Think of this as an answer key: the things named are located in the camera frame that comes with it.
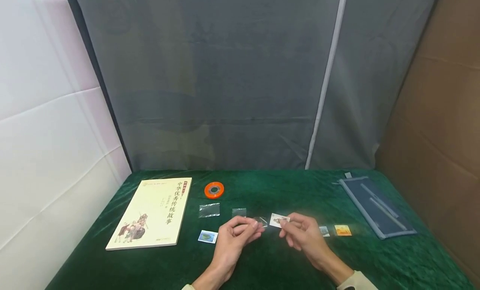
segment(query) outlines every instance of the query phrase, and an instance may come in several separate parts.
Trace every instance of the clear plastic sleeve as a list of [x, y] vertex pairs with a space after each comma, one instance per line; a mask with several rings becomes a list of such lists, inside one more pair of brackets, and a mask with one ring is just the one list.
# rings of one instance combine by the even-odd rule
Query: clear plastic sleeve
[[247, 216], [247, 209], [246, 208], [232, 209], [232, 218], [235, 217], [235, 216], [246, 217]]
[[207, 218], [207, 217], [214, 217], [220, 216], [220, 203], [217, 202], [216, 204], [202, 204], [198, 209], [198, 217], [199, 218]]
[[265, 217], [253, 217], [262, 227], [268, 227], [267, 219]]

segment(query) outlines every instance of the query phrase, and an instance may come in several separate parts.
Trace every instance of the book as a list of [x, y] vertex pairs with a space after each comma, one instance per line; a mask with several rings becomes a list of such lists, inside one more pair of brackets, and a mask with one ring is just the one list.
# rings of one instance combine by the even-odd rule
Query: book
[[142, 180], [106, 250], [177, 245], [191, 177]]

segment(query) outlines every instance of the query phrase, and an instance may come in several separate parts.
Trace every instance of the person's right hand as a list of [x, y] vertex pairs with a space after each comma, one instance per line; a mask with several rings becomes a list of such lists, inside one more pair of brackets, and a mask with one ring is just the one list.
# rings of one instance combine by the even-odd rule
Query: person's right hand
[[288, 217], [290, 222], [280, 221], [279, 235], [285, 237], [288, 246], [303, 251], [313, 267], [325, 272], [337, 285], [353, 275], [353, 270], [328, 247], [314, 218], [297, 213]]

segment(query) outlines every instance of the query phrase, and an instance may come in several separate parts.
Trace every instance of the table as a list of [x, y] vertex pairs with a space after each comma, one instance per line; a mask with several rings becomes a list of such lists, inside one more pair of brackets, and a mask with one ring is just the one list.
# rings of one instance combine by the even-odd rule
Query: table
[[[202, 229], [217, 231], [231, 218], [232, 208], [247, 216], [268, 217], [293, 211], [328, 226], [326, 241], [351, 268], [362, 271], [379, 289], [473, 289], [470, 281], [424, 226], [388, 179], [374, 170], [350, 170], [369, 176], [419, 232], [379, 240], [341, 186], [333, 184], [346, 170], [334, 171], [140, 171], [130, 175], [85, 234], [47, 290], [181, 289], [192, 283], [211, 261], [214, 245], [198, 242]], [[105, 251], [121, 215], [143, 179], [192, 177], [176, 246]], [[211, 203], [205, 185], [222, 182], [220, 216], [198, 218], [200, 204]], [[336, 237], [333, 224], [348, 224], [352, 237]], [[244, 250], [222, 289], [335, 289], [302, 253], [268, 227]]]

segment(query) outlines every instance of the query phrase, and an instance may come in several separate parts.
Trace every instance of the illustrated figure on book cover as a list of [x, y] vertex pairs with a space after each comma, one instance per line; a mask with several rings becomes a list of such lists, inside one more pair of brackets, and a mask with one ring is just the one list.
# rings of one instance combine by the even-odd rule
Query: illustrated figure on book cover
[[123, 235], [125, 238], [123, 239], [123, 243], [132, 242], [133, 240], [140, 239], [145, 234], [145, 228], [148, 228], [146, 224], [146, 220], [148, 218], [147, 214], [140, 215], [138, 220], [132, 221], [131, 224], [124, 223], [118, 233], [117, 237], [115, 238], [115, 243], [120, 242]]

